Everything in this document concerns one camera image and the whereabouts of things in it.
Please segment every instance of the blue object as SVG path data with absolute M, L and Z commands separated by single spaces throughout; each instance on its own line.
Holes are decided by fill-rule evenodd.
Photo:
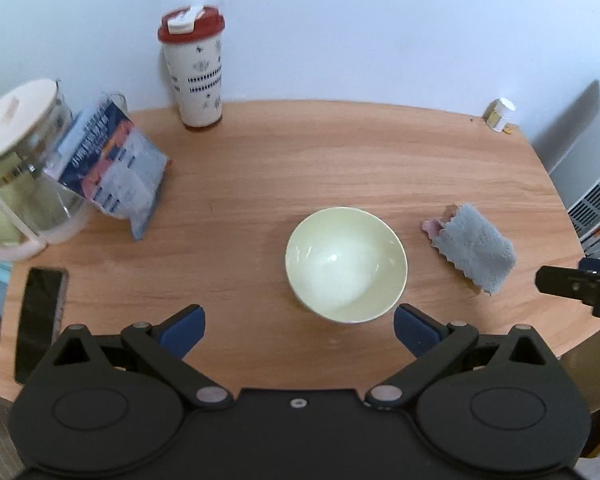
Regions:
M 596 272 L 600 272 L 600 260 L 583 258 L 578 262 L 578 270 L 595 270 Z
M 161 331 L 158 343 L 171 355 L 182 359 L 203 338 L 205 325 L 205 311 L 197 306 Z
M 399 306 L 394 314 L 394 332 L 407 350 L 420 357 L 442 341 L 440 333 L 413 313 Z

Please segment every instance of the pink cloth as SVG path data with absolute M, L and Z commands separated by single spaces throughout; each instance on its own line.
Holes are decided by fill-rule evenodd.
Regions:
M 430 218 L 422 223 L 422 230 L 429 235 L 429 240 L 431 241 L 433 241 L 444 228 L 442 222 L 437 218 Z

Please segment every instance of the wooden table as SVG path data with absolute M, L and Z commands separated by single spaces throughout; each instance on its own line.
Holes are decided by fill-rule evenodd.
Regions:
M 441 322 L 489 333 L 534 325 L 557 353 L 600 329 L 577 301 L 534 287 L 542 264 L 574 266 L 582 250 L 554 186 L 520 133 L 497 134 L 464 115 L 341 102 L 229 104 L 217 126 L 190 132 L 174 110 L 133 119 L 172 157 L 144 240 L 128 222 L 94 215 L 71 241 L 16 264 L 0 341 L 0 396 L 14 399 L 14 343 L 31 266 L 69 271 L 63 325 L 118 333 L 158 323 L 189 303 L 207 314 L 186 357 L 230 388 L 363 392 L 413 357 L 392 315 L 355 326 L 317 317 L 285 278 L 286 242 L 303 218 L 355 206 L 387 222 L 409 260 L 402 296 Z M 451 204 L 473 203 L 513 241 L 518 263 L 502 291 L 476 292 L 420 229 Z

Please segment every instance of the small bottle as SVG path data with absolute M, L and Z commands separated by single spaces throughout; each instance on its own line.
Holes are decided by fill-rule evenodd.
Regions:
M 493 112 L 487 118 L 487 126 L 494 132 L 501 132 L 502 129 L 511 122 L 511 116 L 516 111 L 516 105 L 508 99 L 501 97 L 496 101 Z

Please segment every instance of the ceramic bowl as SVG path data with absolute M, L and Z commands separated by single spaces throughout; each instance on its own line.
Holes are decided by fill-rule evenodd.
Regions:
M 298 300 L 342 323 L 382 316 L 400 299 L 407 257 L 381 219 L 350 207 L 305 218 L 286 246 L 286 276 Z

